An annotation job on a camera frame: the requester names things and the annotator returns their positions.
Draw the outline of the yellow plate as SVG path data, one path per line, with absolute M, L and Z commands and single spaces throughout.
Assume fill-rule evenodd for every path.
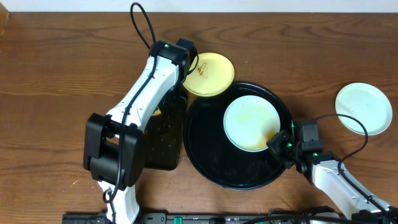
M 207 52 L 198 55 L 183 86 L 196 96 L 211 97 L 224 92 L 234 80 L 234 66 L 225 56 Z

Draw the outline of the light blue plate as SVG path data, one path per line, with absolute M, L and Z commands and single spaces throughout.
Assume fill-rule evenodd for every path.
M 357 134 L 377 135 L 392 122 L 392 106 L 387 96 L 367 83 L 351 83 L 343 87 L 335 100 L 339 120 Z
M 261 152 L 268 148 L 267 141 L 280 131 L 281 121 L 270 101 L 246 95 L 229 104 L 223 116 L 223 129 L 238 149 Z

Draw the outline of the yellow green sponge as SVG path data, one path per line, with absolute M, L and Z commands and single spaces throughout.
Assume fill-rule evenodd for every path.
M 155 109 L 155 111 L 152 113 L 152 116 L 158 116 L 158 115 L 160 115 L 161 113 L 162 113 L 162 112 L 161 112 L 160 108 L 157 107 L 157 108 Z

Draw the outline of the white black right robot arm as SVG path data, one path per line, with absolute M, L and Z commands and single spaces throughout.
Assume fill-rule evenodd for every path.
M 277 161 L 287 168 L 295 166 L 312 185 L 324 192 L 347 219 L 397 223 L 397 208 L 355 179 L 335 154 L 323 152 L 317 134 L 305 140 L 282 130 L 267 141 L 267 146 Z

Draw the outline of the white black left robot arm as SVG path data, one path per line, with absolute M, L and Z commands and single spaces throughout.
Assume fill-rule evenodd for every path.
M 112 223 L 134 223 L 140 207 L 135 184 L 145 165 L 144 131 L 162 100 L 185 81 L 197 49 L 190 40 L 163 40 L 150 47 L 145 69 L 125 97 L 106 115 L 86 123 L 83 167 L 103 190 Z

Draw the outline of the black round tray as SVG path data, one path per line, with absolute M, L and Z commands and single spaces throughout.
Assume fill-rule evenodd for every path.
M 270 89 L 251 82 L 233 82 L 211 97 L 198 97 L 189 107 L 183 125 L 187 156 L 199 173 L 212 183 L 233 190 L 251 190 L 276 180 L 285 165 L 268 150 L 242 151 L 227 138 L 223 116 L 228 105 L 240 96 L 267 100 L 278 112 L 281 128 L 290 131 L 292 116 L 284 102 Z

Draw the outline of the black rectangular tray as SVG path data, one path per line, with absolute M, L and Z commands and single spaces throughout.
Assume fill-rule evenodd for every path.
M 144 131 L 145 168 L 174 170 L 177 167 L 187 101 L 185 90 L 169 93 L 158 105 L 162 113 L 150 117 Z

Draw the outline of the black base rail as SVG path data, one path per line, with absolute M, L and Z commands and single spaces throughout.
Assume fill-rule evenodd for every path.
M 134 223 L 138 224 L 209 224 L 226 223 L 239 224 L 250 220 L 264 218 L 267 215 L 189 215 L 189 214 L 171 214 L 166 213 L 143 213 L 138 214 Z M 99 224 L 111 223 L 105 213 L 97 214 L 64 214 L 62 224 Z

